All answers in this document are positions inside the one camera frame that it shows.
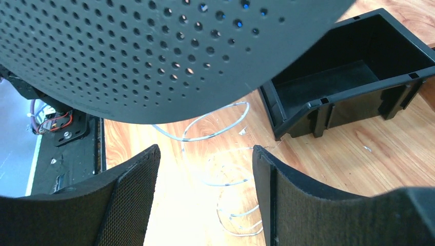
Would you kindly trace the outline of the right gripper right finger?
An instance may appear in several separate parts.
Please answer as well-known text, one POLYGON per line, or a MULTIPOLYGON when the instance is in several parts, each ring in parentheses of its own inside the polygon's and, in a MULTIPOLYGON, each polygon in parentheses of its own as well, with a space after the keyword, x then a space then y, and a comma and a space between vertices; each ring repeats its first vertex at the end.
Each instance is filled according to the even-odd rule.
POLYGON ((259 145, 252 168, 267 245, 434 245, 433 187, 352 194, 259 145))

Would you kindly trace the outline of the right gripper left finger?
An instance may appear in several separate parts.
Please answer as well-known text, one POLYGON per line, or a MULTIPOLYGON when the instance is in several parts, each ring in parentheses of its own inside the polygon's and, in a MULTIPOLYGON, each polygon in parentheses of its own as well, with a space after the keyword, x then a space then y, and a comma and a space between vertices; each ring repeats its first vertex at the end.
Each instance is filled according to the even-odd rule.
POLYGON ((161 152, 126 162, 53 194, 1 198, 1 245, 143 245, 161 152))

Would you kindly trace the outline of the black cable spool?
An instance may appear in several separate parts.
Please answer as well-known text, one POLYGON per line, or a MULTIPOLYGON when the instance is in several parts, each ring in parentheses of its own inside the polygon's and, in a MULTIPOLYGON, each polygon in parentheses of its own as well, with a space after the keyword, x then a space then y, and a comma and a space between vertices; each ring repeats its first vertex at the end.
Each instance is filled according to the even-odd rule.
POLYGON ((1 64, 98 117, 163 124, 278 75, 352 1, 1 1, 1 64))

